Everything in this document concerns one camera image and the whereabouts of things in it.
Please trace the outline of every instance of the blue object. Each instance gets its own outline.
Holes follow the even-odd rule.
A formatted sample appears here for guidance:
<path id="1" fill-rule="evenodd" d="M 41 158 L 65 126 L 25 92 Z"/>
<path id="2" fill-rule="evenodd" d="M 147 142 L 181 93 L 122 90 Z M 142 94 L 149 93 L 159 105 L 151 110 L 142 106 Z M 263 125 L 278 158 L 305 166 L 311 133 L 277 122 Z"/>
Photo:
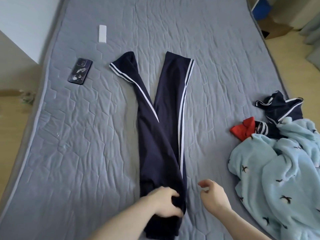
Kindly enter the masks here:
<path id="1" fill-rule="evenodd" d="M 253 218 L 278 240 L 320 236 L 320 134 L 309 119 L 279 123 L 288 138 L 252 134 L 231 153 L 235 190 Z"/>
<path id="2" fill-rule="evenodd" d="M 259 0 L 257 5 L 254 7 L 252 14 L 255 20 L 265 19 L 271 11 L 271 6 L 267 0 Z"/>

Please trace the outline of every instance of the curtain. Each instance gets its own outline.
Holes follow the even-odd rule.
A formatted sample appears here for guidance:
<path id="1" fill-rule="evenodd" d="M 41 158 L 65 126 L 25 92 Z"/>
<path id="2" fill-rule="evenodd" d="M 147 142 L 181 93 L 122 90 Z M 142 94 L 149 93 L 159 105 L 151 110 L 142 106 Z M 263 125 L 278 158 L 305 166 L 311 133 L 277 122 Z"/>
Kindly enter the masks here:
<path id="1" fill-rule="evenodd" d="M 305 44 L 314 45 L 314 50 L 306 59 L 320 70 L 320 13 L 303 27 L 300 34 L 306 36 Z"/>

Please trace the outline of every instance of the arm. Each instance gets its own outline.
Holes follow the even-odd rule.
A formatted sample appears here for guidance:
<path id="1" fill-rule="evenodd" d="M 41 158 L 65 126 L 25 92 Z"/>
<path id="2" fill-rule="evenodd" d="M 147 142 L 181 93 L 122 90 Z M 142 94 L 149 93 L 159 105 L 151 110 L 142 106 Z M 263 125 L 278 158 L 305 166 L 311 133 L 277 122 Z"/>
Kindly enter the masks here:
<path id="1" fill-rule="evenodd" d="M 203 205 L 221 221 L 234 240 L 271 240 L 231 209 L 228 197 L 220 185 L 210 179 L 202 180 L 198 185 L 201 188 L 209 187 L 201 191 Z"/>
<path id="2" fill-rule="evenodd" d="M 154 214 L 183 217 L 181 209 L 172 204 L 172 196 L 178 197 L 179 194 L 169 187 L 150 192 L 105 223 L 89 240 L 136 240 Z"/>

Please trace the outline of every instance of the gray quilted mattress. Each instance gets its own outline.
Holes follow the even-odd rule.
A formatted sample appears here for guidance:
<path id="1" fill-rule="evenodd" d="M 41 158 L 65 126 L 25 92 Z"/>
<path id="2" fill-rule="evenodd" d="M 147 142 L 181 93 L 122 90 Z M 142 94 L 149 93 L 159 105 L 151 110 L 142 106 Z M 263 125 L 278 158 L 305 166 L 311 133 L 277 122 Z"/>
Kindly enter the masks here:
<path id="1" fill-rule="evenodd" d="M 106 44 L 98 43 L 101 24 Z M 257 225 L 227 169 L 239 143 L 229 129 L 262 119 L 253 101 L 284 89 L 247 1 L 65 0 L 2 197 L 0 239 L 85 239 L 139 199 L 137 102 L 108 67 L 127 51 L 152 100 L 166 51 L 196 62 L 185 108 L 187 213 L 177 239 L 231 239 L 202 206 L 197 182 L 205 178 Z M 78 58 L 93 60 L 83 85 L 67 81 Z"/>

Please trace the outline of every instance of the hand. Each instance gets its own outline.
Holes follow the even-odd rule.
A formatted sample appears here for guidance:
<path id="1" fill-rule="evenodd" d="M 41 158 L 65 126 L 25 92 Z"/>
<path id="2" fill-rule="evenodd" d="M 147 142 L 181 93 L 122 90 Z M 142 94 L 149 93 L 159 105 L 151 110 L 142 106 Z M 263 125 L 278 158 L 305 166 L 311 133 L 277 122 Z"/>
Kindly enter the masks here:
<path id="1" fill-rule="evenodd" d="M 202 203 L 208 212 L 219 218 L 225 210 L 232 210 L 224 189 L 216 182 L 205 179 L 200 181 L 198 185 L 201 188 L 209 187 L 208 190 L 202 190 L 200 193 Z"/>
<path id="2" fill-rule="evenodd" d="M 156 215 L 160 217 L 183 217 L 182 210 L 172 204 L 172 196 L 179 197 L 179 194 L 172 188 L 161 186 L 151 191 L 145 198 L 151 202 Z"/>

